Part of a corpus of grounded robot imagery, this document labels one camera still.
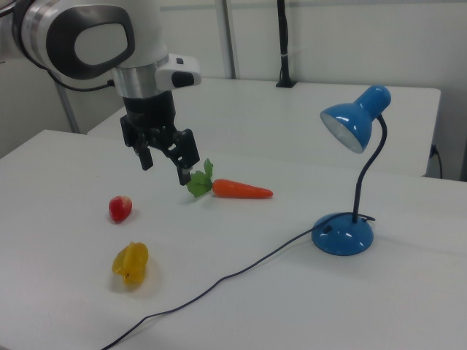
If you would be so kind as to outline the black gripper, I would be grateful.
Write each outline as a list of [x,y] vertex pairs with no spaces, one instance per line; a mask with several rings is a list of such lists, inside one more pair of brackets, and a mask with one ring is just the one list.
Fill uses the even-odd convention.
[[134,149],[143,171],[153,167],[150,148],[167,155],[176,166],[182,186],[191,180],[190,172],[200,161],[198,148],[190,129],[179,131],[172,92],[165,91],[149,98],[124,98],[126,116],[120,118],[124,142]]

